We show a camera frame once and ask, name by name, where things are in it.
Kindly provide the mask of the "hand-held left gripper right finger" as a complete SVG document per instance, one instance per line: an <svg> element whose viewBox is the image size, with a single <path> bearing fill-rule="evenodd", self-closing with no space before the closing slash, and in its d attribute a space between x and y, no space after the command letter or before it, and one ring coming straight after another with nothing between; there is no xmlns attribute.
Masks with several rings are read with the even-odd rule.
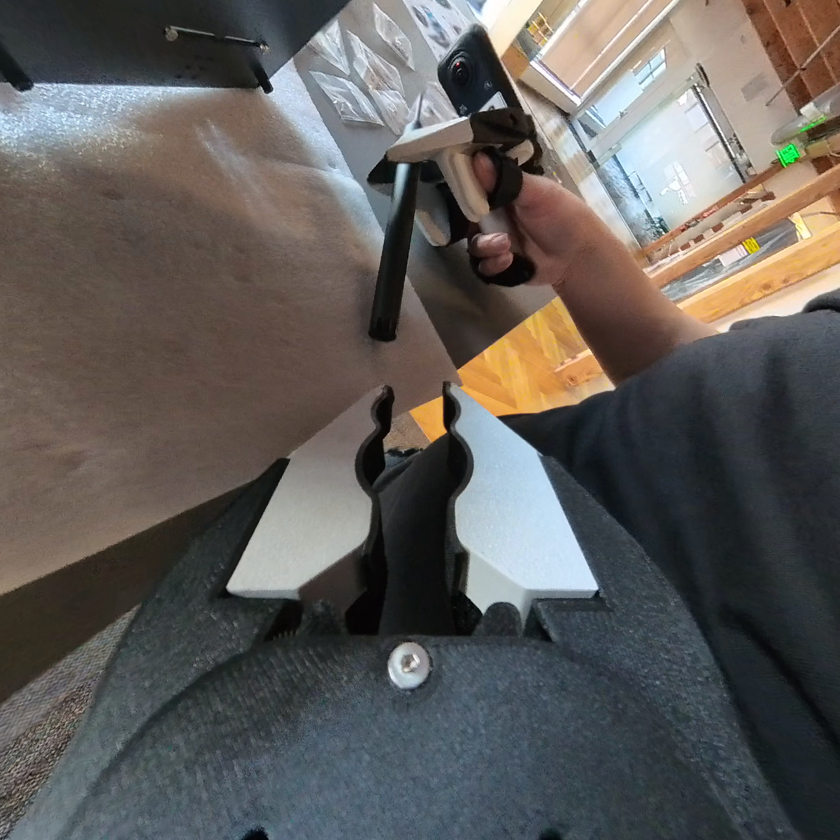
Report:
<svg viewBox="0 0 840 840"><path fill-rule="evenodd" d="M479 614L528 615L541 600L599 593L536 448L459 385L444 384L444 424L457 487L450 503L455 590Z"/></svg>

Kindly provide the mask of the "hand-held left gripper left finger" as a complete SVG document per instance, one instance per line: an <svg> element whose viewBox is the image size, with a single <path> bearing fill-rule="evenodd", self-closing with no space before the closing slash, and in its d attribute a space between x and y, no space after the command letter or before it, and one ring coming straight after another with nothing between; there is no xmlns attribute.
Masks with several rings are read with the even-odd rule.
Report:
<svg viewBox="0 0 840 840"><path fill-rule="evenodd" d="M393 389L379 385L295 450L226 591L345 614L383 586L382 518L374 484L385 468Z"/></svg>

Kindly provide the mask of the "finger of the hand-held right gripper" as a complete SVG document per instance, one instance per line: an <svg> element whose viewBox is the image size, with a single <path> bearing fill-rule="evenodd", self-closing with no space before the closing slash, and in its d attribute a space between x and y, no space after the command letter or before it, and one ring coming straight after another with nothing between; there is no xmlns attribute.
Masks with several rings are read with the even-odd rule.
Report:
<svg viewBox="0 0 840 840"><path fill-rule="evenodd" d="M449 189L417 190L417 225L433 247L445 248L454 241L452 202Z"/></svg>
<svg viewBox="0 0 840 840"><path fill-rule="evenodd" d="M429 161L446 149L472 143L473 138L470 117L409 129L385 152L385 159L389 162Z"/></svg>

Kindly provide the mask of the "black pen-shaped screwdriver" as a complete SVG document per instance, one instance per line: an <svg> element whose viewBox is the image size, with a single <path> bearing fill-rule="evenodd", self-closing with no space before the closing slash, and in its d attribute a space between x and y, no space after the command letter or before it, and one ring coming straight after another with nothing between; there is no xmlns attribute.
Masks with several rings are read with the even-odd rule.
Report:
<svg viewBox="0 0 840 840"><path fill-rule="evenodd" d="M369 336L378 342L396 338L421 172L420 163L395 163L385 154L367 178L368 184L380 192L389 188L391 196L369 324Z"/></svg>

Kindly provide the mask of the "blue toy robot arm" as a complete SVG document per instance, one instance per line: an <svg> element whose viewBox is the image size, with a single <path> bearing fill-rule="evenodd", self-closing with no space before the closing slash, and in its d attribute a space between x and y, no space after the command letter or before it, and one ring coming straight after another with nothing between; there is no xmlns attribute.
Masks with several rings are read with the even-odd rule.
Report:
<svg viewBox="0 0 840 840"><path fill-rule="evenodd" d="M346 1L2 1L2 82L261 89Z"/></svg>

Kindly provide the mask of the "person's right hand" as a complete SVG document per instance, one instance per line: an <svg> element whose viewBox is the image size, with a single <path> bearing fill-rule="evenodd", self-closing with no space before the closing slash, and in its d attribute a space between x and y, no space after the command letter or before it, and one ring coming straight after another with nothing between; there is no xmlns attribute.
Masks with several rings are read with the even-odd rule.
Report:
<svg viewBox="0 0 840 840"><path fill-rule="evenodd" d="M534 264L532 282L550 286L576 318L643 306L650 287L627 249L560 184L524 174L518 197L505 210L510 233L477 234L469 241L484 277L499 275L520 254Z"/></svg>

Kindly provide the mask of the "group of small parts bags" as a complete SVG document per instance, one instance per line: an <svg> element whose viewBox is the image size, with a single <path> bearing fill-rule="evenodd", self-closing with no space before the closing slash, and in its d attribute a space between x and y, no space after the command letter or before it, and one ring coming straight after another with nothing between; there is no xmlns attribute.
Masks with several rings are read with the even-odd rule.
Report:
<svg viewBox="0 0 840 840"><path fill-rule="evenodd" d="M438 62L403 1L351 2L308 42L309 73L343 123L401 135L455 119Z"/></svg>

